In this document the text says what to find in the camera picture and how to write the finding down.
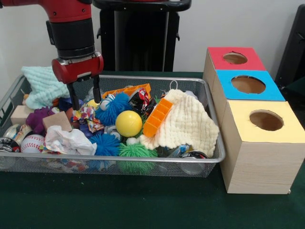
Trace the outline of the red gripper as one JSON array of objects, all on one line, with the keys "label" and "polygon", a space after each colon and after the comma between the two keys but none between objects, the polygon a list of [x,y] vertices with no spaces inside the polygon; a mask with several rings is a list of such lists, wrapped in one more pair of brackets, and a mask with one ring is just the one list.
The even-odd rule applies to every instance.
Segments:
[{"label": "red gripper", "polygon": [[100,77],[98,75],[104,67],[101,55],[78,60],[53,59],[51,65],[58,81],[67,84],[73,110],[80,109],[79,99],[74,90],[73,82],[85,76],[95,76],[93,78],[93,97],[96,103],[101,102]]}]

